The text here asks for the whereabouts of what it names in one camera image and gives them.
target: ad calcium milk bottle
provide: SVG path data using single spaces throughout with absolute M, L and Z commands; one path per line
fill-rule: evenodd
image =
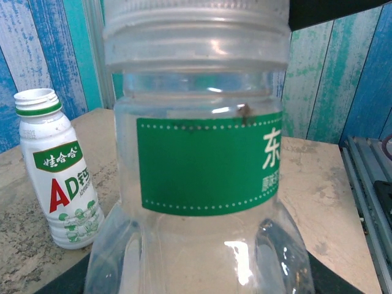
M 52 89 L 15 94 L 20 146 L 54 242 L 65 249 L 91 244 L 104 221 L 83 152 Z

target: white dotted border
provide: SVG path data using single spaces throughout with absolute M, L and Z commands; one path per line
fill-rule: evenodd
M 277 186 L 272 187 L 270 189 L 268 189 L 267 191 L 263 192 L 262 194 L 260 194 L 257 197 L 254 198 L 249 198 L 246 200 L 242 200 L 242 201 L 238 201 L 238 202 L 234 202 L 234 203 L 226 203 L 226 204 L 222 204 L 222 205 L 212 205 L 212 206 L 184 206 L 184 205 L 176 205 L 176 204 L 166 204 L 166 203 L 160 203 L 160 202 L 155 202 L 155 201 L 150 201 L 148 199 L 144 200 L 145 203 L 148 203 L 150 205 L 155 205 L 155 206 L 163 206 L 163 207 L 169 207 L 171 209 L 181 209 L 181 210 L 220 210 L 220 209 L 225 209 L 225 208 L 230 208 L 230 207 L 238 207 L 238 206 L 242 206 L 242 205 L 250 205 L 253 203 L 253 201 L 257 201 L 257 200 L 263 200 L 265 198 L 271 198 L 271 196 L 273 196 L 275 193 L 277 192 Z
M 277 119 L 272 119 L 269 121 L 263 121 L 263 122 L 254 122 L 253 124 L 229 124 L 227 126 L 223 125 L 223 124 L 217 124 L 214 125 L 212 127 L 210 126 L 182 126 L 182 127 L 178 127 L 178 126 L 166 126 L 166 125 L 157 125 L 157 124 L 141 124 L 140 126 L 142 128 L 147 128 L 147 129 L 166 129 L 166 130 L 209 130 L 209 129 L 213 129 L 213 130 L 224 130 L 224 129 L 240 129 L 243 127 L 257 127 L 257 126 L 266 126 L 268 124 L 274 124 L 277 123 L 279 121 L 281 121 L 282 118 L 277 118 Z

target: plastic water bottle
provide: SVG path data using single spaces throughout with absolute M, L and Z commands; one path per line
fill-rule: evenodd
M 121 201 L 86 293 L 314 293 L 277 197 L 288 1 L 106 1 Z
M 103 221 L 75 130 L 52 89 L 15 94 L 20 146 L 53 241 L 65 249 L 91 244 Z

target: red letter a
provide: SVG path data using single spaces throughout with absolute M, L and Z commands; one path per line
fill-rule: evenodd
M 69 200 L 65 195 L 64 191 L 61 190 L 59 183 L 57 183 L 56 179 L 51 180 L 51 196 L 50 196 L 50 210 L 49 213 L 57 210 L 57 206 L 63 204 L 67 206 L 69 204 Z

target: white chinese character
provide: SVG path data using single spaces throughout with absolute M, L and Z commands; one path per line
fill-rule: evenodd
M 272 187 L 273 185 L 275 185 L 275 183 L 276 183 L 275 180 L 276 180 L 276 178 L 273 174 L 269 176 L 269 183 L 268 183 L 269 187 Z
M 266 176 L 265 178 L 263 178 L 263 192 L 267 191 L 270 184 L 270 180 L 269 180 L 269 176 Z
M 53 155 L 50 156 L 50 159 L 45 159 L 43 165 L 50 167 L 57 167 L 56 159 Z
M 57 157 L 56 161 L 61 162 L 62 164 L 66 161 L 67 156 L 63 155 L 62 152 L 60 152 L 59 157 Z
M 280 143 L 276 142 L 276 137 L 281 134 L 281 130 L 276 130 L 272 128 L 270 134 L 264 135 L 263 139 L 268 140 L 267 146 L 264 152 L 268 153 L 267 159 L 263 164 L 263 169 L 265 170 L 269 164 L 270 167 L 275 166 L 275 160 L 279 160 L 279 146 Z
M 274 176 L 275 176 L 275 183 L 279 182 L 279 170 L 274 172 Z
M 77 151 L 75 151 L 73 148 L 71 148 L 71 151 L 68 153 L 68 157 L 74 158 L 76 156 Z

